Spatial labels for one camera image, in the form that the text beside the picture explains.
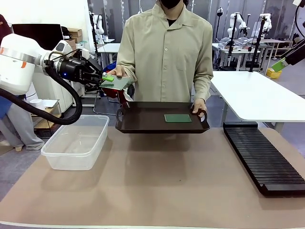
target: beige button-up shirt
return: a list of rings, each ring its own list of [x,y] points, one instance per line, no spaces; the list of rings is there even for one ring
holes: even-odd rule
[[[207,100],[213,77],[213,31],[209,22],[184,9],[169,26],[159,1],[125,24],[117,64],[135,82],[135,101]]]

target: yellow bin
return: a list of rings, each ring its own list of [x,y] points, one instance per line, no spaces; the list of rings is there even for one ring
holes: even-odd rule
[[[267,70],[267,76],[269,76],[271,79],[278,79],[280,78],[283,71],[275,72],[272,68],[268,68]]]

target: plastic bin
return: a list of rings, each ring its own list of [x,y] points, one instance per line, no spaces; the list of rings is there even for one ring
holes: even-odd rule
[[[72,124],[61,126],[41,149],[53,169],[90,170],[107,137],[109,117],[81,115]]]
[[[267,70],[267,76],[270,77],[271,79],[278,79],[280,78],[281,74],[283,71],[275,72],[272,68],[268,68]]]

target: orange stripe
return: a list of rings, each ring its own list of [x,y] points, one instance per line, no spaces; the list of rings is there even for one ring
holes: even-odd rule
[[[27,63],[24,61],[24,62],[22,63],[21,68],[25,68],[26,65],[27,65]]]

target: black ribbed rack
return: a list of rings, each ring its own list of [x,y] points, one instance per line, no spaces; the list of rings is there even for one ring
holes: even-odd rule
[[[257,123],[224,123],[224,133],[263,195],[305,195],[305,180],[258,130]]]

